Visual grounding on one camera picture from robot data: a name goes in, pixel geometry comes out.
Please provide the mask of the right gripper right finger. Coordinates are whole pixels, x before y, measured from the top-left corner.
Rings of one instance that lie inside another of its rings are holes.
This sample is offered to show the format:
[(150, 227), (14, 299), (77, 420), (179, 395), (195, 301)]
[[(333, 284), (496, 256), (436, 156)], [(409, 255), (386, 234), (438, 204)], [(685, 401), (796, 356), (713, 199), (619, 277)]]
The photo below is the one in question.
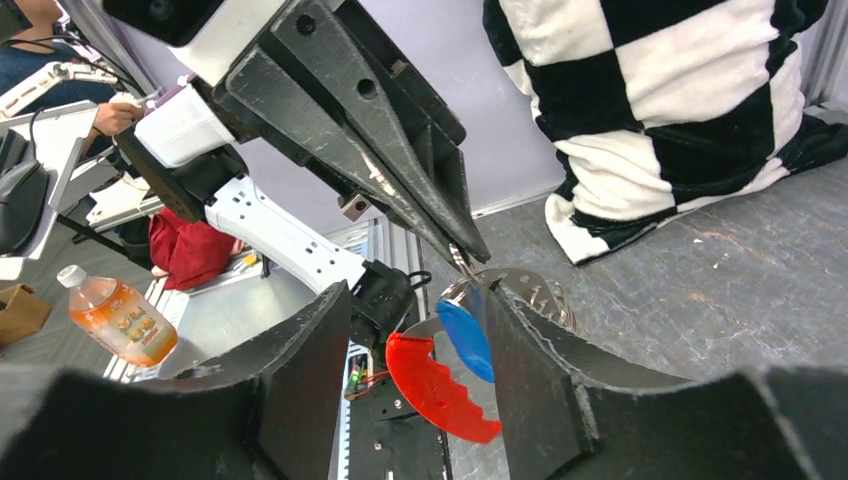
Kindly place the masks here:
[(843, 479), (847, 372), (664, 374), (573, 335), (504, 287), (486, 332), (514, 479)]

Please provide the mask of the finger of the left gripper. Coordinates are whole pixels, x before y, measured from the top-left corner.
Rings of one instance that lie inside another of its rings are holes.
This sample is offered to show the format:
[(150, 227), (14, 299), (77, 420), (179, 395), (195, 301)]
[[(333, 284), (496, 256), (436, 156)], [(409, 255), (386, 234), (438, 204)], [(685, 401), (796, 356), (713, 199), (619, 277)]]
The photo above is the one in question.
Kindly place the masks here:
[(466, 130), (366, 9), (357, 1), (289, 1), (270, 33), (304, 68), (301, 86), (376, 153), (452, 245), (465, 257), (489, 261), (471, 215), (461, 149)]
[(250, 49), (224, 80), (226, 92), (263, 125), (260, 133), (276, 147), (293, 145), (387, 207), (406, 226), (452, 262), (446, 232), (402, 185), (376, 153), (340, 126), (271, 57)]

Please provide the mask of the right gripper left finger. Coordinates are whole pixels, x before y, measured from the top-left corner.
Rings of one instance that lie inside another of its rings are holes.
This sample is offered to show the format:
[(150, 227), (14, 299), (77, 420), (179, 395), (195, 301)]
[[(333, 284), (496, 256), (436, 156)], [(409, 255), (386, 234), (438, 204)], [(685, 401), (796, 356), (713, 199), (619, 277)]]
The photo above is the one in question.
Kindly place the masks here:
[(5, 479), (324, 479), (332, 468), (352, 295), (166, 380), (1, 370)]

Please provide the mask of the key with blue tag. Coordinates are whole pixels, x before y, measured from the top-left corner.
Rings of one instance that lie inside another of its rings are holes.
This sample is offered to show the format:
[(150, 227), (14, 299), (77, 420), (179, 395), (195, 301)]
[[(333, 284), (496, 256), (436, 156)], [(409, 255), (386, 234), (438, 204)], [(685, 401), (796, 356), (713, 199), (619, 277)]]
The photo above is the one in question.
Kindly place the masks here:
[(436, 314), (463, 364), (478, 378), (495, 382), (491, 352), (485, 334), (483, 289), (471, 278), (448, 287), (436, 303)]

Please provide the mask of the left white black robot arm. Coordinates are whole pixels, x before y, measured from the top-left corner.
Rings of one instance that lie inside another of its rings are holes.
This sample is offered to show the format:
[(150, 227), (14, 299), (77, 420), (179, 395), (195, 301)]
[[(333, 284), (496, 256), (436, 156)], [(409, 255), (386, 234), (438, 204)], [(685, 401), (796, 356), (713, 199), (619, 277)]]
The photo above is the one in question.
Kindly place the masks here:
[(408, 310), (409, 279), (334, 245), (271, 200), (237, 145), (262, 139), (451, 263), (491, 255), (472, 215), (466, 132), (358, 1), (106, 1), (167, 44), (186, 88), (118, 136), (173, 212), (246, 241), (310, 290), (343, 282), (370, 337)]

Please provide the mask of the metal key holder red handle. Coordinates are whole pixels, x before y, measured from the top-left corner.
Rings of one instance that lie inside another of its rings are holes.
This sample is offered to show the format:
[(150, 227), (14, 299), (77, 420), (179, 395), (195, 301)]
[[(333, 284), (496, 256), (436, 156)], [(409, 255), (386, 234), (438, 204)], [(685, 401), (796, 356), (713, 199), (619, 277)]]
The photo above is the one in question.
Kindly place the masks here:
[[(477, 271), (458, 246), (451, 245), (451, 252), (452, 262), (461, 273), (458, 280), (475, 280), (483, 294), (488, 287), (504, 287), (542, 317), (571, 330), (576, 328), (575, 315), (559, 283), (550, 284), (539, 274), (520, 268)], [(471, 400), (468, 388), (454, 378), (448, 365), (436, 359), (435, 337), (439, 334), (445, 334), (450, 341), (437, 314), (403, 332), (393, 331), (385, 347), (390, 377), (406, 402), (431, 424), (466, 441), (489, 443), (500, 434), (501, 423), (485, 418), (482, 407)]]

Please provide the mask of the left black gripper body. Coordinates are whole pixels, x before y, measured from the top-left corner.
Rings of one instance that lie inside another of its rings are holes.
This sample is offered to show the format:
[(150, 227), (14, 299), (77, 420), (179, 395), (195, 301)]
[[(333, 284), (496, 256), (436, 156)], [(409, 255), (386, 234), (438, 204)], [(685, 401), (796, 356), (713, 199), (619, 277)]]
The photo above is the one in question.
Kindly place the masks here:
[(214, 97), (344, 199), (397, 222), (467, 218), (463, 126), (356, 1), (280, 7)]

